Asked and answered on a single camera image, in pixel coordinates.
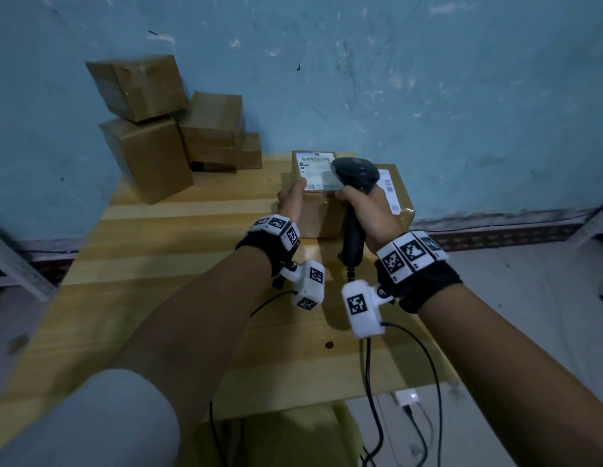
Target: barcode scanner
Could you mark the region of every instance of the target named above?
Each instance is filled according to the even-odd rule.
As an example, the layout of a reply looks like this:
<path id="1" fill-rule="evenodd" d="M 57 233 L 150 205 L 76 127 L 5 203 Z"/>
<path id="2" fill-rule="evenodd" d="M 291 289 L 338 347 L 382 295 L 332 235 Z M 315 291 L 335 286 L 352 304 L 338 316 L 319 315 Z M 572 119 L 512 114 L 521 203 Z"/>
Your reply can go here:
<path id="1" fill-rule="evenodd" d="M 331 169 L 343 185 L 350 185 L 365 195 L 370 193 L 379 180 L 379 170 L 366 159 L 340 157 L 332 162 Z M 366 232 L 362 229 L 353 206 L 348 203 L 343 222 L 343 250 L 338 254 L 338 260 L 347 268 L 348 281 L 354 279 L 355 267 L 362 263 L 365 239 Z"/>

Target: wall baseboard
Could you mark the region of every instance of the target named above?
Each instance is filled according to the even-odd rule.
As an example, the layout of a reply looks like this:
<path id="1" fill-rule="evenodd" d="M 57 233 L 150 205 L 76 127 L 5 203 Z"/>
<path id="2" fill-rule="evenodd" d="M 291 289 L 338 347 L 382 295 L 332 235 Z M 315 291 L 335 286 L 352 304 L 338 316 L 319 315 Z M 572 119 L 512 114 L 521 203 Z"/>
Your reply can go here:
<path id="1" fill-rule="evenodd" d="M 597 209 L 528 211 L 513 215 L 481 214 L 440 220 L 414 220 L 411 228 L 428 232 L 446 251 L 523 246 L 565 241 Z M 17 242 L 17 250 L 34 268 L 58 284 L 70 269 L 84 239 Z M 0 286 L 9 280 L 0 272 Z"/>

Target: hand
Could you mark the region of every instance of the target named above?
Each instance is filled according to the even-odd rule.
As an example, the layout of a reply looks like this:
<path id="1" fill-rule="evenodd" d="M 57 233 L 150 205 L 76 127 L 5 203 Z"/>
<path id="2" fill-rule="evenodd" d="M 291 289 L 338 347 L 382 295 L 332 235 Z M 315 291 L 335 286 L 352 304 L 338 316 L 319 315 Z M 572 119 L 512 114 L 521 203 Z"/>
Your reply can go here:
<path id="1" fill-rule="evenodd" d="M 278 193 L 278 214 L 290 218 L 293 222 L 298 223 L 301 218 L 301 201 L 302 193 L 308 182 L 305 178 L 297 180 L 289 191 L 282 190 Z"/>
<path id="2" fill-rule="evenodd" d="M 406 231 L 392 214 L 385 193 L 376 185 L 368 196 L 347 185 L 336 192 L 336 198 L 351 203 L 366 231 L 366 245 L 374 254 Z"/>

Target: wooden table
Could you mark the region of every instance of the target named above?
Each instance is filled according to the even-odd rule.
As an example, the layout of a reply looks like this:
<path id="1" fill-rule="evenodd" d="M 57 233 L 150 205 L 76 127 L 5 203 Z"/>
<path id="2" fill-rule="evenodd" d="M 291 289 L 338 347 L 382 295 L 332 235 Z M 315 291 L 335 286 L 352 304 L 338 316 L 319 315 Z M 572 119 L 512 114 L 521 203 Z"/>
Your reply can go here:
<path id="1" fill-rule="evenodd" d="M 275 210 L 290 168 L 282 154 L 266 156 L 262 170 L 196 173 L 196 185 L 151 206 L 121 182 L 0 398 L 0 447 L 100 370 L 159 303 L 232 252 L 256 219 Z M 364 395 L 361 342 L 340 294 L 340 247 L 303 240 L 295 260 L 326 266 L 325 301 L 304 312 L 283 297 L 251 319 L 213 401 L 216 418 Z M 365 254 L 358 278 L 375 282 L 374 259 Z M 456 378 L 417 317 L 391 305 L 382 313 L 423 340 L 441 380 Z M 433 383 L 424 353 L 402 331 L 372 341 L 375 393 Z"/>

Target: concrete floor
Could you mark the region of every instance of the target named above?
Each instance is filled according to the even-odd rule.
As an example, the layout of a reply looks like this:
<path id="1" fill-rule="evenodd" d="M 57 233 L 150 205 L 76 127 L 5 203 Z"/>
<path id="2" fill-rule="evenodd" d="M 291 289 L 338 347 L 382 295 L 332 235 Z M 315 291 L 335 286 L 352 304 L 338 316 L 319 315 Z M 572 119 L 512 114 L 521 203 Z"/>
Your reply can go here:
<path id="1" fill-rule="evenodd" d="M 579 250 L 563 243 L 464 251 L 451 254 L 464 282 L 575 374 L 603 402 L 603 246 L 591 241 Z M 0 292 L 0 392 L 18 357 L 18 347 L 39 325 L 45 305 L 24 290 Z M 442 464 L 514 465 L 468 391 L 459 382 L 441 387 L 444 414 Z M 436 464 L 438 410 L 435 387 L 420 387 L 414 417 L 433 446 L 426 464 Z M 377 430 L 366 399 L 347 402 L 372 449 Z M 389 394 L 376 396 L 386 433 L 377 467 L 416 464 L 422 444 Z M 422 409 L 430 417 L 432 427 Z"/>

